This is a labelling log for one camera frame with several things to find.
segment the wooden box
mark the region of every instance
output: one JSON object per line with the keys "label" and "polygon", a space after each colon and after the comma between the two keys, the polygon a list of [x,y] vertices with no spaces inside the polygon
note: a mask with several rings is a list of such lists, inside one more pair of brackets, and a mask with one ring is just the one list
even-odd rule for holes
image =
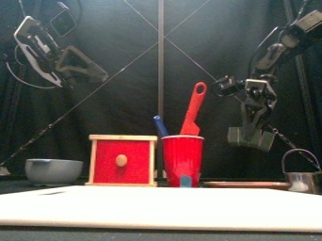
{"label": "wooden box", "polygon": [[90,181],[86,185],[156,186],[155,136],[90,135]]}

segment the red cup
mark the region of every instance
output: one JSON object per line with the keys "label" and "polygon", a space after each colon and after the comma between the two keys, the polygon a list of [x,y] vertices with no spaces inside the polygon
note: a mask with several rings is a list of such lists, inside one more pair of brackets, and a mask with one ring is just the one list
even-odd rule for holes
{"label": "red cup", "polygon": [[162,138],[167,183],[171,187],[198,187],[204,138],[167,136]]}

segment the spatula handle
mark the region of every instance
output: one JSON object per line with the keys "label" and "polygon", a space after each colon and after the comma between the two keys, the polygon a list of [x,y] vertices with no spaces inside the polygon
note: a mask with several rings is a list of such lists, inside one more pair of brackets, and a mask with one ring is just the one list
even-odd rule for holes
{"label": "spatula handle", "polygon": [[186,118],[184,118],[186,120],[195,121],[198,111],[204,100],[204,94],[206,94],[206,83],[199,82],[196,83],[192,91],[192,96],[191,96],[191,100],[190,100],[190,104],[186,112]]}

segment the blue handle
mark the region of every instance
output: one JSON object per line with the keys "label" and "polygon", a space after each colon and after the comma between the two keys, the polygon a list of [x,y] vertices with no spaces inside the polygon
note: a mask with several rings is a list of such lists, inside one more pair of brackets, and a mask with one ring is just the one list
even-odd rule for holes
{"label": "blue handle", "polygon": [[162,137],[168,136],[166,127],[164,127],[164,125],[163,125],[162,117],[160,117],[160,116],[155,116],[155,117],[154,117],[154,121],[155,121],[156,128],[158,128],[158,130],[159,130],[159,132],[160,132]]}

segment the white table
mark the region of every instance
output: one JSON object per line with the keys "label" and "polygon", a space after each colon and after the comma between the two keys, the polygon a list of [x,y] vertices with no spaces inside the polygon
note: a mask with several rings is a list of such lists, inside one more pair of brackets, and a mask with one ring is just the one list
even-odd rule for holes
{"label": "white table", "polygon": [[0,203],[4,226],[322,233],[322,196],[270,189],[68,186]]}

